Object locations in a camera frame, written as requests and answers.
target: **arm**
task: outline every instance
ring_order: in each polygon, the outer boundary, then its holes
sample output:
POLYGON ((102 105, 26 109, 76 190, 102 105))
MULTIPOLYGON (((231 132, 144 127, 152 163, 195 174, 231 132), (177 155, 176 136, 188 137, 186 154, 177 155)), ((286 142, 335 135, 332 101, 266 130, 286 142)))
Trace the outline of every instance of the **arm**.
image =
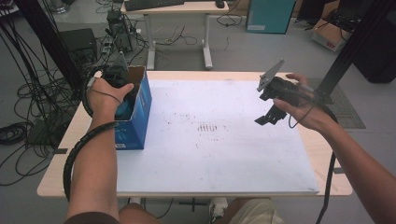
MULTIPOLYGON (((306 79, 300 75, 290 74, 288 77, 306 83, 306 79)), ((297 120, 302 118, 311 107, 311 105, 294 107, 277 99, 274 100, 274 104, 297 120)), ((320 109, 311 110, 301 124, 319 132, 329 142, 346 177, 373 221, 396 223, 396 177, 320 109)))
MULTIPOLYGON (((92 85, 94 91, 89 91, 90 106, 93 110, 89 130, 114 121, 119 103, 132 87, 130 84, 121 89, 114 89, 102 78, 97 78, 92 85)), ((110 129, 96 135, 78 153, 66 217, 94 211, 119 219, 116 187, 117 154, 114 130, 110 129)))

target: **power strip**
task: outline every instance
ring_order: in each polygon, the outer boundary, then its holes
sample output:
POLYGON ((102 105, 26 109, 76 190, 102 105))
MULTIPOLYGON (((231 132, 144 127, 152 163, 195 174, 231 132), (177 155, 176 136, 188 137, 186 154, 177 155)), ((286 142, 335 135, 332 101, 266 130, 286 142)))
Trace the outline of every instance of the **power strip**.
POLYGON ((103 45, 102 48, 102 55, 109 55, 111 52, 111 49, 113 48, 113 37, 108 36, 106 38, 106 42, 103 45))

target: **white paper sheet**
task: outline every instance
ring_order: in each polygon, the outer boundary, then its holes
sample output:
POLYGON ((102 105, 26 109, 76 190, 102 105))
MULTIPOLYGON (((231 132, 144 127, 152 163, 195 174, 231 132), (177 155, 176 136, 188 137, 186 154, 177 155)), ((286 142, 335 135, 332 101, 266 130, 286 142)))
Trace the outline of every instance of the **white paper sheet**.
POLYGON ((118 151, 118 191, 318 192, 289 118, 276 125, 254 122, 273 105, 259 98, 258 82, 150 80, 149 85, 145 149, 118 151))

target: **table leg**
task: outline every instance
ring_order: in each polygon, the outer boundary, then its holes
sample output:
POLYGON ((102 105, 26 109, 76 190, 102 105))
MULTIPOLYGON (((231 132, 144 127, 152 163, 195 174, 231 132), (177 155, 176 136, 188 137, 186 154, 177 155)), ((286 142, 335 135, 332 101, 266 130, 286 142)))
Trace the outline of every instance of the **table leg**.
POLYGON ((151 20, 148 14, 143 15, 145 18, 147 36, 148 36, 148 65, 147 70, 154 70, 154 60, 155 60, 155 42, 152 40, 151 36, 151 20))
POLYGON ((202 41, 204 45, 205 67, 208 70, 213 68, 209 49, 209 19, 209 14, 205 14, 205 39, 202 41))

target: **blue box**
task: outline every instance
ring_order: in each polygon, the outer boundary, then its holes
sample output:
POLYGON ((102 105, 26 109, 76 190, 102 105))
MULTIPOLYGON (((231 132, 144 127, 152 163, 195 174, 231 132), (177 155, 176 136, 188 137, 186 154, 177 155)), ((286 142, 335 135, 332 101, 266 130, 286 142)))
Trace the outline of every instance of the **blue box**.
POLYGON ((149 123, 151 92, 145 66, 129 66, 126 74, 128 83, 138 87, 132 116, 127 120, 118 120, 116 149, 143 149, 149 123))
POLYGON ((295 0, 250 0, 247 32, 285 34, 294 4, 295 0))

